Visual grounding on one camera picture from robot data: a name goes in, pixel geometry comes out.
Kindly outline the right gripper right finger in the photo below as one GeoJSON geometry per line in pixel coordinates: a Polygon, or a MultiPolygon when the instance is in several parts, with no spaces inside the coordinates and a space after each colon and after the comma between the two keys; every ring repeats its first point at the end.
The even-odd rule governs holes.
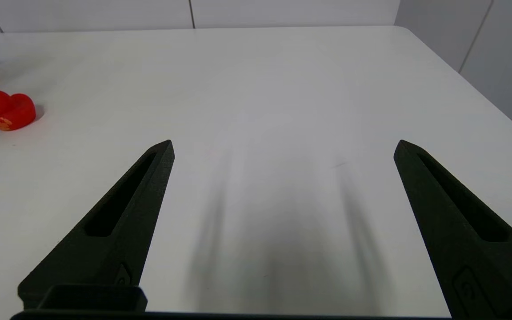
{"type": "Polygon", "coordinates": [[[512,227],[423,148],[393,158],[451,316],[512,319],[512,227]]]}

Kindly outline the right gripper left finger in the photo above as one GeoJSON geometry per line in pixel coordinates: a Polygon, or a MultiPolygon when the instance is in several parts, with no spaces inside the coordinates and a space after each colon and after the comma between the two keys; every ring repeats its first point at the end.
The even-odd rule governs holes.
{"type": "Polygon", "coordinates": [[[142,154],[21,281],[24,309],[58,285],[138,285],[174,159],[170,140],[142,154]]]}

